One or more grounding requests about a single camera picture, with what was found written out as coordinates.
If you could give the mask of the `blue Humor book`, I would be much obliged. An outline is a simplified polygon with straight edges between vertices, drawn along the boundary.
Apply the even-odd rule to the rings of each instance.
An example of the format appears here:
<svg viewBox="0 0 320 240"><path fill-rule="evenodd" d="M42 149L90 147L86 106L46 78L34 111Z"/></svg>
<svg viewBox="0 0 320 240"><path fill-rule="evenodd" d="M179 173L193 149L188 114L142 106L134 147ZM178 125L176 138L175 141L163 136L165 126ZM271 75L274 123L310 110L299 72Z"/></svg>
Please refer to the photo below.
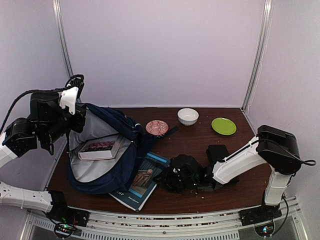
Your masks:
<svg viewBox="0 0 320 240"><path fill-rule="evenodd" d="M161 174L169 164L169 159L153 152L147 153L130 188L126 191L115 190L109 195L125 207L137 213L140 212L157 186L154 178Z"/></svg>

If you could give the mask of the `Designer Fate flower book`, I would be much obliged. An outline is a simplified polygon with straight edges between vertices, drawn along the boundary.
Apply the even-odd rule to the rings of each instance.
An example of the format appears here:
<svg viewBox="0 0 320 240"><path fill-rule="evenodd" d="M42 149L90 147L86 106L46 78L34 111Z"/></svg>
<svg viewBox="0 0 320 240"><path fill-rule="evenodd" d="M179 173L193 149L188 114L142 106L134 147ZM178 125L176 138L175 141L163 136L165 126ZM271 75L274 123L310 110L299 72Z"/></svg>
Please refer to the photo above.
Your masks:
<svg viewBox="0 0 320 240"><path fill-rule="evenodd" d="M78 151L78 157L81 161L113 159L122 145L122 141L121 134L88 140Z"/></svg>

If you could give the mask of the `navy blue backpack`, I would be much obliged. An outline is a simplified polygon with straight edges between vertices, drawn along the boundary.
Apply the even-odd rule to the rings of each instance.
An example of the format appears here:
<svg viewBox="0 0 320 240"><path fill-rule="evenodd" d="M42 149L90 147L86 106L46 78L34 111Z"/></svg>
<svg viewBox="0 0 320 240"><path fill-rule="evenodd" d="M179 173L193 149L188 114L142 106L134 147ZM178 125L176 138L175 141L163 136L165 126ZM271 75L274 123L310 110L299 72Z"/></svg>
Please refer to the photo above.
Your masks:
<svg viewBox="0 0 320 240"><path fill-rule="evenodd" d="M83 129L67 136L70 185L92 195L128 190L158 137L118 109L91 103L79 107L85 112Z"/></svg>

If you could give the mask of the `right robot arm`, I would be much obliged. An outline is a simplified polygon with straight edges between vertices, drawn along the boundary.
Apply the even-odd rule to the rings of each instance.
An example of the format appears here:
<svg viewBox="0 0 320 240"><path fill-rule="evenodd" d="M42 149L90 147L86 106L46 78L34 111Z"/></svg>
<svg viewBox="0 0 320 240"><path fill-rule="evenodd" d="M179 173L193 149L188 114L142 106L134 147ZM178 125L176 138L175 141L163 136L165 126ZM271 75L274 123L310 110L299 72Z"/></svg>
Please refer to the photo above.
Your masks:
<svg viewBox="0 0 320 240"><path fill-rule="evenodd" d="M300 158L296 137L289 132L262 125L257 135L232 154L223 144L211 144L206 150L209 164L201 166L194 157L180 154L154 178L172 192L196 188L212 192L235 182L236 178L263 164L271 168L268 185L258 207L239 212L242 225L271 221L282 216L280 202L291 178L302 165L315 166L313 159Z"/></svg>

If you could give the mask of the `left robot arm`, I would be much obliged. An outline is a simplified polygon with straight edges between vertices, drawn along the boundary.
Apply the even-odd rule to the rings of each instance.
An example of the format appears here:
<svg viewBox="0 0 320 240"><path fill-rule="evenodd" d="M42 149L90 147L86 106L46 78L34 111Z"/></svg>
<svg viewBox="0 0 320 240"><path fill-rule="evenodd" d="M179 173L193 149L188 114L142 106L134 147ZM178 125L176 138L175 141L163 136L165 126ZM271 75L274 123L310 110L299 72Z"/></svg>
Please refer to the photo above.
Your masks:
<svg viewBox="0 0 320 240"><path fill-rule="evenodd" d="M0 128L0 165L22 157L41 147L54 154L54 143L69 131L81 133L85 125L86 109L76 104L79 87L55 90L28 90L14 100L30 95L30 114L19 117L8 127ZM48 218L67 222L73 211L65 196L57 190L35 191L0 183L0 203L20 208L39 210Z"/></svg>

